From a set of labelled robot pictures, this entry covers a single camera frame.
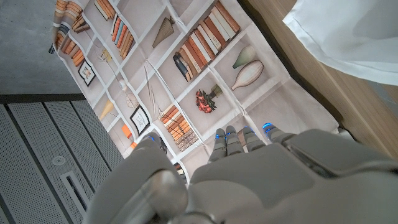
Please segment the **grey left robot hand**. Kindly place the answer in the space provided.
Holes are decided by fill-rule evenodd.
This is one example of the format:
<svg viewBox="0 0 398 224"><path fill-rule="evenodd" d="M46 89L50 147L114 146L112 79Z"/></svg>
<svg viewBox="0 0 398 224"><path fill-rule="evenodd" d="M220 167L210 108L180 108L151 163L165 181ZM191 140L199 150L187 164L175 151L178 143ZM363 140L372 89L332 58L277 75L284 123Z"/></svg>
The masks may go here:
<svg viewBox="0 0 398 224"><path fill-rule="evenodd" d="M95 193L85 223L396 223L397 162L339 135L218 129L186 184L145 135Z"/></svg>

